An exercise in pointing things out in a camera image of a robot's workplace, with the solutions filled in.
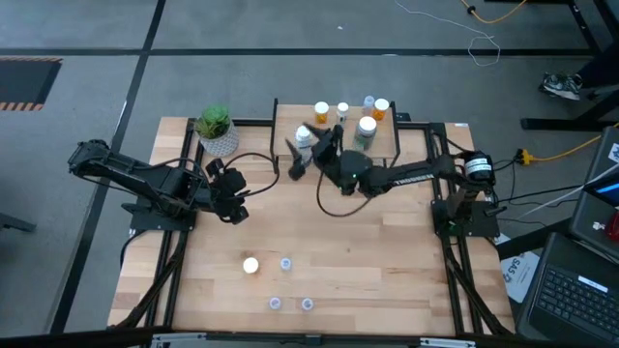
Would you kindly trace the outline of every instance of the potted plant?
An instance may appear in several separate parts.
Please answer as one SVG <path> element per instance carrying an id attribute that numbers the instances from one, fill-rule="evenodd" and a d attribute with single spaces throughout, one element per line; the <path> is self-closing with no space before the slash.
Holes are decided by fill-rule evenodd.
<path id="1" fill-rule="evenodd" d="M 213 156 L 228 156 L 239 146 L 239 132 L 225 105 L 211 105 L 202 111 L 195 122 L 195 131 L 200 135 L 204 150 Z"/>

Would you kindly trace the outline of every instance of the black cable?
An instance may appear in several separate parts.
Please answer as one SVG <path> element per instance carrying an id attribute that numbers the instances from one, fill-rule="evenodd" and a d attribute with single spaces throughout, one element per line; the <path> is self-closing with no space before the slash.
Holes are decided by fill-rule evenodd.
<path id="1" fill-rule="evenodd" d="M 129 244 L 137 237 L 141 236 L 142 233 L 146 232 L 146 230 L 135 230 L 135 233 L 130 236 L 127 241 L 123 244 L 123 248 L 120 250 L 120 268 L 123 268 L 123 263 L 125 263 L 125 251 Z"/>
<path id="2" fill-rule="evenodd" d="M 555 205 L 548 205 L 548 206 L 545 206 L 545 208 L 556 208 L 556 207 L 560 206 L 560 205 L 561 205 L 561 204 L 563 204 L 563 203 L 577 202 L 577 201 L 578 201 L 578 199 L 566 199 L 566 200 L 564 200 L 564 201 L 560 201 L 560 202 L 558 202 L 558 203 L 557 203 L 557 204 L 555 204 Z M 525 205 L 530 205 L 530 204 L 535 204 L 535 205 L 539 205 L 539 206 L 540 206 L 540 205 L 544 205 L 544 203 L 540 203 L 540 202 L 524 202 L 524 203 L 514 203 L 514 202 L 510 202 L 510 204 L 511 204 L 511 205 L 514 205 L 514 206 L 525 206 Z"/>
<path id="3" fill-rule="evenodd" d="M 501 218 L 498 218 L 497 220 L 510 221 L 510 222 L 519 222 L 519 223 L 526 223 L 526 224 L 536 224 L 536 223 L 539 223 L 543 227 L 547 227 L 547 225 L 545 223 L 541 222 L 541 221 L 522 221 L 522 220 L 518 220 L 518 219 L 515 219 L 515 218 L 506 218 L 506 217 L 501 217 Z"/>
<path id="4" fill-rule="evenodd" d="M 223 169 L 227 169 L 228 165 L 232 164 L 232 162 L 234 162 L 235 160 L 238 160 L 240 158 L 243 158 L 245 156 L 258 156 L 260 158 L 263 158 L 263 159 L 269 161 L 273 165 L 273 171 L 275 173 L 275 181 L 271 185 L 266 187 L 266 188 L 261 188 L 259 190 L 254 191 L 254 192 L 239 194 L 239 195 L 236 195 L 236 196 L 234 196 L 234 197 L 232 197 L 230 199 L 245 198 L 245 197 L 250 197 L 250 196 L 253 196 L 253 195 L 257 195 L 258 193 L 262 193 L 262 192 L 266 191 L 267 189 L 272 188 L 280 180 L 280 169 L 278 168 L 278 164 L 276 163 L 276 161 L 274 159 L 271 159 L 270 157 L 267 157 L 265 155 L 258 154 L 258 153 L 245 153 L 245 154 L 239 155 L 239 156 L 229 160 L 228 163 L 225 164 Z"/>
<path id="5" fill-rule="evenodd" d="M 524 197 L 530 197 L 530 196 L 534 196 L 534 195 L 538 195 L 538 194 L 551 193 L 551 192 L 556 192 L 556 191 L 561 191 L 561 190 L 566 190 L 566 189 L 577 189 L 577 188 L 580 188 L 580 187 L 581 187 L 581 185 L 574 185 L 574 186 L 564 187 L 564 188 L 546 189 L 546 190 L 542 190 L 542 191 L 538 191 L 538 192 L 531 192 L 531 193 L 527 193 L 527 194 L 522 194 L 520 196 L 512 197 L 510 199 L 502 199 L 502 200 L 499 201 L 499 203 L 506 202 L 508 200 L 515 200 L 515 199 L 520 199 L 520 198 L 524 198 Z"/>
<path id="6" fill-rule="evenodd" d="M 110 185 L 110 184 L 104 184 L 104 183 L 99 182 L 99 181 L 97 181 L 97 180 L 88 179 L 88 178 L 86 178 L 86 177 L 81 177 L 81 179 L 83 179 L 83 180 L 85 180 L 85 181 L 88 181 L 88 182 L 91 182 L 91 183 L 95 183 L 95 184 L 97 184 L 97 185 L 101 185 L 101 186 L 106 187 L 106 188 L 109 188 L 109 189 L 117 189 L 117 190 L 119 190 L 119 191 L 121 191 L 121 192 L 125 192 L 125 193 L 128 193 L 128 194 L 130 194 L 130 195 L 135 195 L 135 193 L 133 193 L 133 192 L 129 191 L 128 189 L 124 189 L 124 188 L 117 188 L 117 187 L 114 187 L 114 186 L 112 186 L 112 185 Z"/>
<path id="7" fill-rule="evenodd" d="M 322 203 L 320 203 L 320 185 L 322 184 L 322 177 L 324 176 L 325 172 L 323 170 L 320 171 L 320 177 L 318 177 L 318 185 L 316 186 L 316 202 L 318 203 L 318 208 L 320 208 L 320 210 L 322 211 L 322 213 L 330 216 L 330 217 L 334 217 L 334 218 L 346 218 L 346 217 L 350 217 L 351 215 L 359 212 L 360 210 L 364 209 L 365 206 L 367 206 L 367 204 L 370 202 L 371 198 L 368 198 L 367 201 L 365 201 L 362 205 L 360 205 L 359 207 L 355 208 L 355 210 L 353 210 L 352 212 L 348 212 L 345 214 L 333 214 L 331 212 L 327 212 L 327 210 L 325 210 L 325 208 L 322 206 Z"/>

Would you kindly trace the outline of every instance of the wooden table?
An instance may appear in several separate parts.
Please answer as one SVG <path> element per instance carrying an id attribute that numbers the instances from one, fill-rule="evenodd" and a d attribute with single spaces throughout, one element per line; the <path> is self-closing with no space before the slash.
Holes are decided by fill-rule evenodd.
<path id="1" fill-rule="evenodd" d="M 178 157 L 186 123 L 186 118 L 162 118 L 150 162 Z M 467 126 L 447 124 L 446 128 L 456 143 L 473 148 Z M 239 132 L 241 142 L 234 155 L 269 154 L 270 128 L 240 127 Z M 398 132 L 398 163 L 427 157 L 421 131 Z M 203 163 L 211 159 L 205 157 Z M 263 188 L 274 179 L 272 166 L 264 159 L 242 158 L 233 166 L 242 171 L 249 189 Z M 289 162 L 281 160 L 278 184 L 248 198 L 245 206 L 250 217 L 241 224 L 198 215 L 189 237 L 173 329 L 454 334 L 443 254 L 433 234 L 429 208 L 431 183 L 394 188 L 360 213 L 335 218 L 321 213 L 316 205 L 316 169 L 311 167 L 305 177 L 293 182 L 286 175 L 288 166 Z M 359 194 L 340 196 L 331 184 L 323 185 L 321 199 L 334 213 L 350 211 L 364 201 Z M 483 238 L 467 241 L 478 292 L 503 325 L 513 330 L 495 249 Z M 161 232 L 148 232 L 128 247 L 109 324 L 124 319 L 150 286 L 161 242 Z M 249 256 L 260 262 L 257 274 L 243 272 L 243 260 Z M 282 257 L 291 258 L 290 272 L 280 270 Z M 459 290 L 465 327 L 472 331 L 466 297 Z M 280 311 L 269 308 L 271 297 L 282 299 Z M 310 312 L 301 309 L 305 297 L 314 300 Z M 164 288 L 156 324 L 162 323 L 166 299 Z"/>

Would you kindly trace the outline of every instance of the sticker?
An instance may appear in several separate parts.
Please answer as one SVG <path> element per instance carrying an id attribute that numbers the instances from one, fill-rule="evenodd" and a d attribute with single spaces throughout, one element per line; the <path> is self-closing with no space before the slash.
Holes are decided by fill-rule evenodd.
<path id="1" fill-rule="evenodd" d="M 587 285 L 593 286 L 594 288 L 602 291 L 603 293 L 607 293 L 608 292 L 608 288 L 605 286 L 601 286 L 600 284 L 598 284 L 597 282 L 593 281 L 593 280 L 589 280 L 584 276 L 578 276 L 578 281 L 581 281 Z"/>
<path id="2" fill-rule="evenodd" d="M 619 144 L 612 144 L 612 149 L 610 149 L 608 158 L 619 163 Z"/>
<path id="3" fill-rule="evenodd" d="M 494 239 L 496 244 L 501 244 L 509 241 L 510 238 L 502 234 Z M 501 261 L 501 270 L 503 271 L 503 280 L 507 294 L 512 300 L 522 303 L 526 293 L 529 291 L 533 275 L 540 262 L 540 256 L 531 251 L 521 253 L 519 256 L 510 257 Z"/>

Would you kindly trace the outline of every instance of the metal bracket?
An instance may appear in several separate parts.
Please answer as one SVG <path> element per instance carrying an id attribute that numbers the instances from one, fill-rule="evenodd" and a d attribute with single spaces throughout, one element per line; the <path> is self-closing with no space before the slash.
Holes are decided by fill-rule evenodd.
<path id="1" fill-rule="evenodd" d="M 421 338 L 421 347 L 435 348 L 475 348 L 474 341 L 443 338 Z"/>
<path id="2" fill-rule="evenodd" d="M 208 334 L 206 333 L 162 333 L 154 334 L 152 343 L 163 344 L 189 340 L 207 340 Z"/>

